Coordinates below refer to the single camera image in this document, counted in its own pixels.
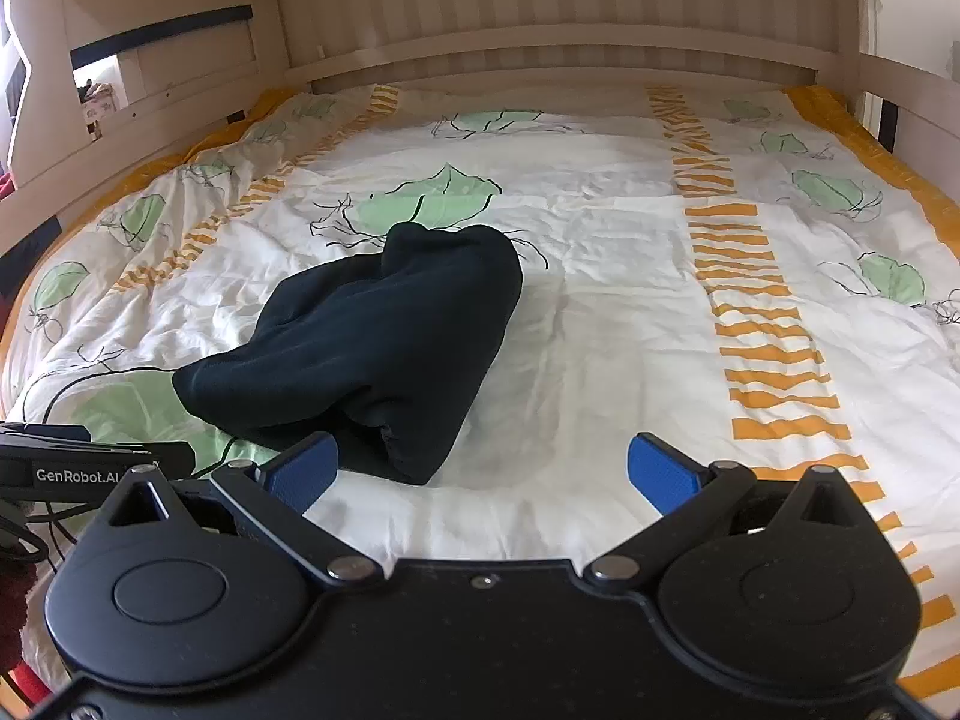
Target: green leaf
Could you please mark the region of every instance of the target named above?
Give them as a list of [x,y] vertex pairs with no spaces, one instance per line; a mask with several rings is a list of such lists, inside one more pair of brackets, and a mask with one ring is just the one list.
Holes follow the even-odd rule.
[[186,170],[195,176],[210,180],[211,178],[216,178],[218,175],[231,172],[233,168],[227,165],[222,157],[217,157],[208,165],[188,165]]
[[120,215],[120,226],[127,244],[134,251],[142,250],[147,244],[165,206],[160,194],[146,194],[133,201],[133,205]]
[[724,100],[723,105],[730,111],[733,119],[740,119],[741,121],[753,122],[757,119],[768,119],[771,115],[769,108],[750,103],[749,100]]
[[830,213],[844,213],[862,207],[863,190],[848,178],[834,178],[808,170],[797,170],[793,183],[813,202]]
[[[196,468],[205,469],[219,461],[230,438],[184,408],[172,378],[169,370],[104,373],[75,382],[51,405],[56,405],[57,419],[85,426],[95,442],[188,442]],[[260,464],[275,454],[240,440],[227,459],[242,457]]]
[[371,194],[347,211],[347,219],[358,233],[375,236],[387,234],[401,221],[450,227],[483,211],[495,194],[503,191],[493,181],[466,175],[448,164],[429,178]]
[[920,271],[912,265],[901,265],[896,260],[872,252],[860,258],[860,269],[867,280],[885,298],[905,306],[923,303],[926,287]]
[[760,136],[760,146],[768,154],[808,154],[809,149],[806,144],[796,135],[775,135],[772,132],[764,132]]
[[462,132],[498,132],[514,122],[533,122],[539,111],[480,111],[458,113],[450,124]]
[[267,122],[253,130],[251,140],[256,143],[275,143],[287,130],[286,122]]
[[77,291],[80,282],[89,275],[90,271],[77,262],[53,266],[40,279],[40,285],[34,293],[34,311],[47,311],[70,298]]
[[333,103],[336,103],[333,97],[319,98],[318,100],[314,100],[313,103],[304,103],[301,105],[294,111],[294,116],[297,119],[302,119],[307,116],[311,119],[323,119],[323,117],[330,112],[330,108],[333,108]]

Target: black device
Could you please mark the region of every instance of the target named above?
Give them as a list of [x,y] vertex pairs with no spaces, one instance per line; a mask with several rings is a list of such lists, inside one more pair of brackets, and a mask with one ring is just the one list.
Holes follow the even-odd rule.
[[187,442],[109,445],[82,425],[0,422],[0,499],[100,504],[133,466],[156,464],[184,479],[196,463]]
[[700,466],[655,437],[628,474],[667,514],[566,560],[400,560],[301,513],[319,434],[208,481],[128,472],[61,565],[72,683],[35,720],[932,718],[896,687],[920,601],[842,475]]

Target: folded garment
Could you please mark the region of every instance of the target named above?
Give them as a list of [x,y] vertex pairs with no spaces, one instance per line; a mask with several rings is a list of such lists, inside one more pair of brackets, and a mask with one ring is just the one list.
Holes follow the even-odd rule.
[[186,410],[284,450],[317,430],[344,469],[425,484],[450,452],[520,299],[510,241],[396,224],[382,254],[277,285],[251,339],[173,377]]

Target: black cable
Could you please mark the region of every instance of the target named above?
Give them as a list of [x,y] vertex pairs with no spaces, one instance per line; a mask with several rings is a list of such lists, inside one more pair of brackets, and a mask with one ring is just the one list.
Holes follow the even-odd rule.
[[20,685],[13,680],[13,677],[8,674],[0,674],[0,677],[3,678],[5,683],[7,683],[7,687],[13,692],[13,695],[20,699],[23,704],[25,704],[27,709],[34,708],[34,702],[27,698],[27,694],[20,689]]
[[92,512],[93,509],[97,509],[98,506],[99,504],[95,503],[83,503],[80,504],[80,506],[64,509],[62,512],[53,512],[53,514],[31,514],[30,517],[27,517],[27,522],[59,522],[61,519],[69,519],[70,517],[76,517],[78,514]]
[[73,533],[70,533],[66,529],[66,526],[59,521],[59,519],[54,520],[54,527],[64,535],[64,538],[66,538],[66,541],[69,541],[71,544],[77,543],[77,540],[73,538]]
[[19,552],[16,550],[0,549],[0,557],[4,560],[13,562],[44,562],[50,556],[50,548],[47,542],[40,536],[37,536],[30,528],[24,528],[0,514],[0,531],[6,531],[11,536],[16,536],[20,541],[30,544],[34,550],[32,552]]
[[[50,517],[52,517],[54,514],[54,508],[50,505],[50,501],[46,501],[45,503],[47,506],[47,514],[50,514]],[[53,520],[50,520],[47,523],[47,530],[50,531],[50,541],[53,541],[54,549],[56,549],[56,553],[61,556],[61,562],[63,562],[64,560],[66,560],[66,556],[64,555],[64,551],[61,550],[61,548],[59,547],[59,543],[56,541],[56,533],[54,533]]]
[[227,455],[229,455],[229,451],[232,449],[232,447],[233,447],[234,443],[236,443],[236,441],[237,441],[237,439],[236,439],[235,436],[231,437],[230,440],[227,442],[227,446],[224,447],[224,451],[223,451],[223,453],[221,453],[220,459],[219,459],[218,461],[216,461],[216,463],[214,463],[212,466],[207,466],[205,469],[200,469],[199,471],[194,471],[192,474],[190,474],[190,476],[189,476],[188,478],[190,478],[190,479],[200,479],[200,477],[202,477],[203,474],[205,474],[205,473],[213,473],[213,471],[215,471],[216,469],[219,469],[219,467],[222,466],[222,465],[227,461]]

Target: wooden bed frame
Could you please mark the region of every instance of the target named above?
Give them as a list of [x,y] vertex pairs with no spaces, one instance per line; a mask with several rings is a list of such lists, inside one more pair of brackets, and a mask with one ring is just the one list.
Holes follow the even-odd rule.
[[[960,140],[960,85],[861,52],[863,0],[5,0],[0,80],[21,59],[16,192],[0,254],[137,164],[250,108],[264,89],[371,81],[675,82],[725,89],[818,82],[865,92]],[[91,140],[72,67],[116,53],[133,102]]]

